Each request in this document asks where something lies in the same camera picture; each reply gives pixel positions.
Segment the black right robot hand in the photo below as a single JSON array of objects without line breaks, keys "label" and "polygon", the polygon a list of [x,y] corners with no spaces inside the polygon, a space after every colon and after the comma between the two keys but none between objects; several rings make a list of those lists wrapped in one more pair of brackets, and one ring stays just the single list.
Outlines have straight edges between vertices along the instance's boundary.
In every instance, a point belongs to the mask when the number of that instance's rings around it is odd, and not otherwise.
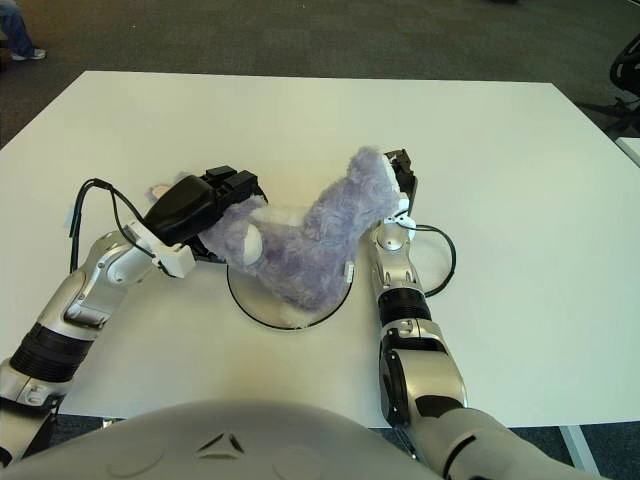
[{"label": "black right robot hand", "polygon": [[404,193],[409,200],[407,213],[410,214],[418,186],[418,179],[411,168],[411,159],[405,149],[386,152],[385,156],[391,164],[400,191]]}]

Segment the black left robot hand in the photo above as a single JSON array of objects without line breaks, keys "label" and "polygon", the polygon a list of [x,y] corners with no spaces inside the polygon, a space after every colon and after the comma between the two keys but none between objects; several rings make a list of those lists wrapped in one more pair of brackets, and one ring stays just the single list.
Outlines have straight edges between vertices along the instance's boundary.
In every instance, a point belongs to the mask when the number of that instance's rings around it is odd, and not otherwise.
[{"label": "black left robot hand", "polygon": [[258,177],[229,166],[188,175],[159,197],[144,216],[143,224],[164,244],[187,245],[197,261],[222,264],[221,257],[200,240],[225,211],[253,195],[263,196]]}]

